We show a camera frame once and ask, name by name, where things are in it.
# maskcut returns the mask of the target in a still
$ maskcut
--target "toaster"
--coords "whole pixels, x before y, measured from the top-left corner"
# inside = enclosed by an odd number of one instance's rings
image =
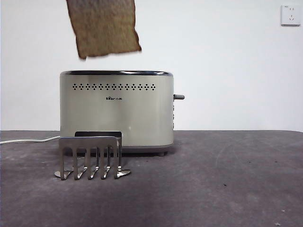
[[[173,75],[162,71],[60,74],[60,136],[116,136],[124,153],[162,152],[173,144]]]

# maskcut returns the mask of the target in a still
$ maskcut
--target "metal toast holder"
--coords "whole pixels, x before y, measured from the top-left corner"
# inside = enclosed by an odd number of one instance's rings
[[[91,150],[96,150],[96,161],[93,169],[91,168]],[[72,150],[73,167],[72,170],[64,169],[64,151],[66,149]],[[78,167],[78,151],[83,149],[85,151],[84,167],[79,170]],[[95,173],[101,168],[101,179],[106,179],[110,170],[110,156],[111,152],[114,153],[114,178],[118,179],[131,173],[129,169],[123,170],[121,167],[122,161],[122,139],[121,137],[114,136],[93,136],[93,137],[61,137],[59,139],[59,152],[60,152],[60,171],[54,174],[60,177],[61,180],[66,180],[73,172],[74,179],[79,180],[83,173],[88,172],[88,179],[91,180]],[[104,153],[107,154],[107,166],[104,163]]]

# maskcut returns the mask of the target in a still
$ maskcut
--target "wall socket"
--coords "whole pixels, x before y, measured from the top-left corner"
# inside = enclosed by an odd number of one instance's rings
[[[281,25],[299,26],[301,23],[300,5],[282,5],[281,6]]]

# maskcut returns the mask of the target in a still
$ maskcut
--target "power cord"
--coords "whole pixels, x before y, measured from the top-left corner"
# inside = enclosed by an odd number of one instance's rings
[[[6,143],[23,143],[23,142],[36,142],[36,143],[41,143],[41,142],[47,142],[50,140],[55,140],[60,138],[60,136],[55,136],[55,137],[51,137],[51,138],[47,138],[44,140],[7,140],[7,141],[1,141],[0,145],[2,144],[6,144]]]

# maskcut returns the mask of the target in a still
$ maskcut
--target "toaster lever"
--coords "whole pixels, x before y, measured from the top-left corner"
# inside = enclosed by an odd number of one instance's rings
[[[184,95],[174,95],[174,99],[185,99]]]

